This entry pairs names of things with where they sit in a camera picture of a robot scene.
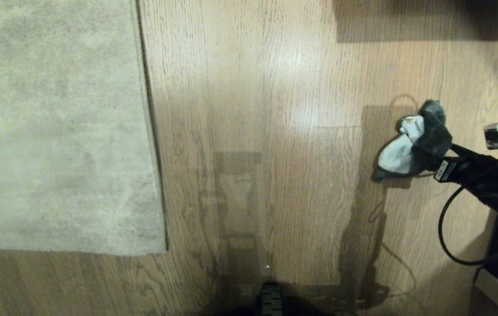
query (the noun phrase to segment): wheel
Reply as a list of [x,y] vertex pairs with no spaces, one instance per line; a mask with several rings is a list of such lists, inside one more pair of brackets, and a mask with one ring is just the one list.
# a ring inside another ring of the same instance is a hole
[[278,284],[264,284],[257,298],[258,316],[285,316],[285,299]]

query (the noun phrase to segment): black wheel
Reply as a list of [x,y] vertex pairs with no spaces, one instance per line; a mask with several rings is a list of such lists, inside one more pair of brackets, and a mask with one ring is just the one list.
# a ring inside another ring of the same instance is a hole
[[258,316],[285,316],[285,299],[278,284],[264,284],[257,298]]

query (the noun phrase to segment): wood grain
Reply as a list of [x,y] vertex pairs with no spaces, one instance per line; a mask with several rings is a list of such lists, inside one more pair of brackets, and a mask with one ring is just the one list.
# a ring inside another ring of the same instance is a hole
[[[454,2],[362,3],[140,1],[168,252],[0,251],[0,315],[209,315],[264,280],[331,312],[467,315],[475,268],[437,241],[455,186],[370,176],[395,121],[427,98],[456,143],[487,152],[498,35],[481,38]],[[416,30],[435,12],[442,23]],[[360,14],[387,27],[357,30]],[[492,219],[459,196],[452,251],[483,256]]]

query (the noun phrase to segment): beige rug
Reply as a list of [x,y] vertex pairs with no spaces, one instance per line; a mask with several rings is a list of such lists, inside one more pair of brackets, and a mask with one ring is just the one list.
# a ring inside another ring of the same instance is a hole
[[0,1],[0,248],[165,250],[133,0]]

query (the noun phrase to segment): black cable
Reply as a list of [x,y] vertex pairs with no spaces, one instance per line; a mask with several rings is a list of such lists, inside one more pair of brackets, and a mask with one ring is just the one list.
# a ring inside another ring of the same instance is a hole
[[461,186],[460,188],[458,188],[457,190],[455,190],[455,192],[450,196],[450,198],[448,198],[446,204],[442,208],[442,212],[440,212],[440,219],[438,220],[438,238],[440,240],[440,245],[442,246],[442,249],[449,256],[449,258],[451,260],[453,260],[454,262],[457,262],[459,264],[463,264],[464,266],[479,266],[482,264],[487,264],[488,262],[493,262],[495,260],[498,260],[498,252],[493,254],[493,255],[490,255],[487,258],[484,258],[482,260],[476,260],[476,261],[471,261],[471,262],[461,260],[461,259],[455,257],[454,255],[452,255],[451,252],[448,250],[448,247],[446,246],[446,243],[444,242],[444,234],[442,232],[442,226],[444,224],[444,217],[446,216],[446,212],[448,211],[448,208],[450,207],[450,204],[454,200],[454,198],[457,197],[462,192],[462,190],[465,190],[465,188],[467,186],[470,186],[471,184],[477,182],[478,180],[480,180],[484,176],[487,176],[488,174],[490,174],[491,172],[494,172],[497,169],[498,169],[498,164],[496,166],[494,166],[493,168],[486,170],[485,172],[483,172],[479,176],[476,176],[475,178],[473,178],[473,180],[469,181],[467,184],[465,184],[465,185]]

